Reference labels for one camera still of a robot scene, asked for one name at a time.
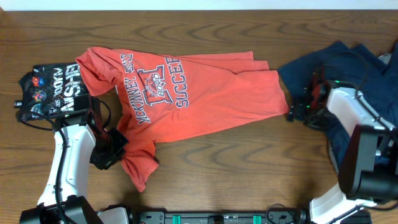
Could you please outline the red soccer t-shirt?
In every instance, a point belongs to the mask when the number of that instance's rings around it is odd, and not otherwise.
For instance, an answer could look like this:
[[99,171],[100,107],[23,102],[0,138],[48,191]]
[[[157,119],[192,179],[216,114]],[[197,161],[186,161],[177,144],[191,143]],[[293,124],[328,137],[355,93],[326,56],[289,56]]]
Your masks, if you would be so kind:
[[93,96],[116,89],[121,164],[140,192],[158,168],[155,146],[288,112],[279,75],[252,52],[157,55],[91,47],[76,58]]

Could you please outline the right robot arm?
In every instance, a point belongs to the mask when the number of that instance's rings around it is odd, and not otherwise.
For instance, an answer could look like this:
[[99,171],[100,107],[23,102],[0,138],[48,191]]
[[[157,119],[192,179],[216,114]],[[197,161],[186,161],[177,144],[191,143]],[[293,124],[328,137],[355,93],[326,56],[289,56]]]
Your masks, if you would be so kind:
[[334,117],[349,135],[338,182],[309,205],[310,223],[341,223],[364,210],[397,209],[397,128],[365,100],[360,84],[327,79],[323,67],[304,72],[302,114],[313,124]]

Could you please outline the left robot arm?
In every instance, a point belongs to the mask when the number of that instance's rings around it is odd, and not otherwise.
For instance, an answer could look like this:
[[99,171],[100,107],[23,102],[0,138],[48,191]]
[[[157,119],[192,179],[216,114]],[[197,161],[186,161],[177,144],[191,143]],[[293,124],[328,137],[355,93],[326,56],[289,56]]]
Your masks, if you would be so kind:
[[86,199],[91,164],[107,170],[125,153],[127,139],[116,129],[106,130],[103,101],[89,94],[75,97],[73,111],[51,119],[38,112],[20,110],[19,117],[34,115],[48,121],[54,133],[55,154],[45,190],[36,207],[24,210],[20,223],[123,223],[131,216],[122,205],[97,212]]

